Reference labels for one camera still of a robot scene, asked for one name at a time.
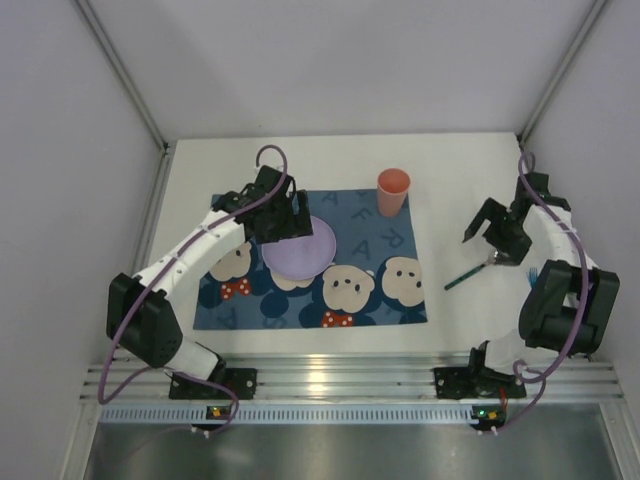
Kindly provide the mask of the orange plastic cup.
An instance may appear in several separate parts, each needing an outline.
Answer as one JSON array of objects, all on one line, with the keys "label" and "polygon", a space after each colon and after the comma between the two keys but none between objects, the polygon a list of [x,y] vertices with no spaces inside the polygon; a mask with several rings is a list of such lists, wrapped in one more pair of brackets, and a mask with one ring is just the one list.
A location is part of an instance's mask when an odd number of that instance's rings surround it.
[{"label": "orange plastic cup", "polygon": [[402,169],[389,168],[377,178],[377,204],[381,215],[396,216],[401,210],[411,186],[409,175]]}]

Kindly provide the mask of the silver spoon green handle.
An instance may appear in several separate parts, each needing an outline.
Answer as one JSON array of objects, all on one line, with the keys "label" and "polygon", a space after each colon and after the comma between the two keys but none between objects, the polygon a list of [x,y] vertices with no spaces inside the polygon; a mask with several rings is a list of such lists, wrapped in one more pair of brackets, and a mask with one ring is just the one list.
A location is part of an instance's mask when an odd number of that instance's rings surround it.
[{"label": "silver spoon green handle", "polygon": [[497,260],[499,259],[499,257],[500,257],[500,252],[498,250],[495,250],[493,253],[491,253],[487,257],[486,260],[481,262],[479,265],[471,268],[469,271],[461,274],[460,276],[458,276],[454,280],[452,280],[449,283],[447,283],[444,286],[444,290],[445,291],[450,291],[451,289],[453,289],[456,286],[460,285],[462,282],[468,280],[469,278],[473,277],[474,275],[477,275],[478,273],[480,273],[485,268],[487,268],[489,266],[492,266],[492,265],[495,265]]}]

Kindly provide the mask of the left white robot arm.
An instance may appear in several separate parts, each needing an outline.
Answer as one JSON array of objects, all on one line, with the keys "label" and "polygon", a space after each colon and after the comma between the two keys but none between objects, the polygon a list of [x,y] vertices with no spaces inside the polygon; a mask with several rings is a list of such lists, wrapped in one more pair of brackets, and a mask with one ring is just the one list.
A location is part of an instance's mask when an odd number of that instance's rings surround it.
[{"label": "left white robot arm", "polygon": [[312,232],[308,194],[272,167],[241,191],[220,196],[198,226],[169,253],[109,286],[107,336],[154,369],[213,382],[222,358],[189,339],[175,309],[225,255],[244,243],[274,243]]}]

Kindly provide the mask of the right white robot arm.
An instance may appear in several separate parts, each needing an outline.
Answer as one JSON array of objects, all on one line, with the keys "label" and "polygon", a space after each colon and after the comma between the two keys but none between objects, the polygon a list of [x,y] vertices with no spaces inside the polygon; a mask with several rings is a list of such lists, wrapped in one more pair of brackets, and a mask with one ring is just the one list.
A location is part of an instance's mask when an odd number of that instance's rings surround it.
[{"label": "right white robot arm", "polygon": [[516,330],[471,350],[469,370],[476,382],[515,379],[513,365],[532,349],[565,358],[595,353],[604,338],[620,279],[600,269],[586,254],[571,223],[571,207],[551,194],[543,173],[519,176],[512,203],[485,200],[464,232],[494,249],[490,264],[529,267],[530,291]]}]

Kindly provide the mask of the purple plastic plate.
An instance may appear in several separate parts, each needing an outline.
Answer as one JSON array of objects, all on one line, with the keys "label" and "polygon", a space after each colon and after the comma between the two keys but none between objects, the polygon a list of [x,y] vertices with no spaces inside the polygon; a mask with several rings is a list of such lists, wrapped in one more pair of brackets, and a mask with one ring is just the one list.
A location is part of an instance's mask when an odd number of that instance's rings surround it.
[{"label": "purple plastic plate", "polygon": [[306,280],[321,274],[334,260],[337,241],[333,229],[312,216],[313,234],[306,237],[264,244],[264,264],[276,274],[291,280]]}]

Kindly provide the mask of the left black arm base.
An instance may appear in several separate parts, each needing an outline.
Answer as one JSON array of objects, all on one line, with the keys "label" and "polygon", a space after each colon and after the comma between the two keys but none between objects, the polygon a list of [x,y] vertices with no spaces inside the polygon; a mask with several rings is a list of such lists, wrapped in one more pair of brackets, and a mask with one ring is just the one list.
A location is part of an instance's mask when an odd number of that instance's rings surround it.
[{"label": "left black arm base", "polygon": [[232,392],[239,400],[254,398],[258,371],[253,368],[227,368],[217,380],[193,380],[173,373],[169,388],[171,400],[224,400]]}]

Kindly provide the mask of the blue metallic fork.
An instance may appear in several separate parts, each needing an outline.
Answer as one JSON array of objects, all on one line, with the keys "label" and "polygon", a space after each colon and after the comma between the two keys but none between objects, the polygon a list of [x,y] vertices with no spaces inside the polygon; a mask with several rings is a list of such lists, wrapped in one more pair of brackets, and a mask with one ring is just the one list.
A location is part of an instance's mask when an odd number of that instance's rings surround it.
[{"label": "blue metallic fork", "polygon": [[526,272],[526,278],[529,284],[529,287],[533,289],[536,285],[536,282],[539,277],[539,270],[537,267],[530,267]]}]

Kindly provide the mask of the blue cartoon placemat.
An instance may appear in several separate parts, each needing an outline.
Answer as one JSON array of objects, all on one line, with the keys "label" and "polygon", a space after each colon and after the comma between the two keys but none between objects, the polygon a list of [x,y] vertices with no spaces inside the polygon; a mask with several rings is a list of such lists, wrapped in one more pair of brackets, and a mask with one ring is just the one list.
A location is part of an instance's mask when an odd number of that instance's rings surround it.
[{"label": "blue cartoon placemat", "polygon": [[201,279],[200,331],[402,326],[427,320],[410,205],[380,214],[377,193],[309,194],[314,234],[247,241]]}]

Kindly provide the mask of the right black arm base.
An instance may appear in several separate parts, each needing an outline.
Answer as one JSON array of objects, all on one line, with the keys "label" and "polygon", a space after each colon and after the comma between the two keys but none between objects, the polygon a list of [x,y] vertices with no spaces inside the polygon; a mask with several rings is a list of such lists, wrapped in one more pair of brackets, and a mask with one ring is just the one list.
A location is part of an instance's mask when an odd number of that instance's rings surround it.
[{"label": "right black arm base", "polygon": [[435,368],[434,384],[438,399],[523,399],[526,389],[516,377],[486,368],[479,371],[469,366]]}]

